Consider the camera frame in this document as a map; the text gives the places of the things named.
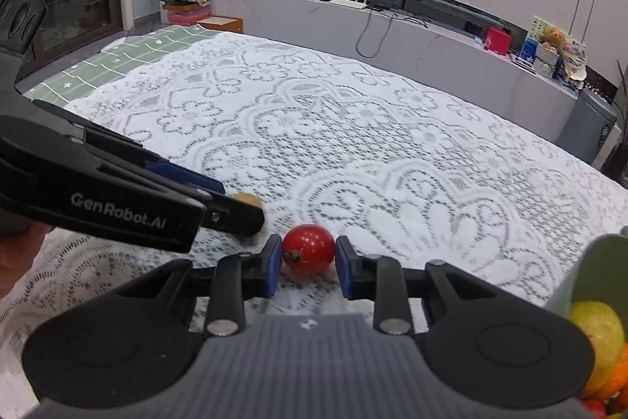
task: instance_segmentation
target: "teddy bear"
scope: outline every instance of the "teddy bear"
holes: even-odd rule
[[[554,51],[558,54],[564,44],[564,32],[556,26],[548,25],[545,28],[545,31],[539,35],[539,40],[541,41],[542,46],[547,50]]]

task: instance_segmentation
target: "orange wooden box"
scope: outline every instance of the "orange wooden box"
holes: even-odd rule
[[[198,22],[202,27],[206,29],[213,29],[214,31],[230,31],[230,32],[242,32],[243,21],[241,18],[233,18],[233,16],[209,16]]]

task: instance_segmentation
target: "door frame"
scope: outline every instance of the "door frame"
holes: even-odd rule
[[[109,0],[109,16],[111,18],[111,22],[106,26],[97,27],[91,31],[84,32],[83,34],[64,41],[63,43],[48,50],[44,50],[42,38],[38,31],[35,38],[33,38],[32,43],[34,58],[28,62],[24,62],[20,67],[18,81],[43,66],[59,59],[60,57],[77,50],[78,48],[108,35],[114,34],[115,32],[121,31],[122,7],[120,0]]]

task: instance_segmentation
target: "red tomato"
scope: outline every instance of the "red tomato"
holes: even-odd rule
[[[599,401],[587,399],[586,401],[583,401],[582,404],[593,414],[595,419],[604,419],[606,417],[606,409]]]
[[[283,238],[283,261],[300,274],[323,272],[334,260],[334,237],[314,224],[293,227]]]

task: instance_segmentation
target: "white lace tablecloth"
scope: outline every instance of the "white lace tablecloth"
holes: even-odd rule
[[[261,38],[219,34],[67,108],[218,178],[227,193],[262,197],[267,223],[253,250],[313,222],[360,251],[407,267],[445,259],[542,305],[588,242],[628,223],[626,190],[522,128],[355,60]],[[211,265],[241,250],[201,230],[189,257]],[[38,324],[174,257],[50,234],[0,302],[0,415],[34,403],[19,355]],[[333,269],[284,272],[272,300],[247,305],[249,319],[355,310],[368,317],[372,305],[344,301]]]

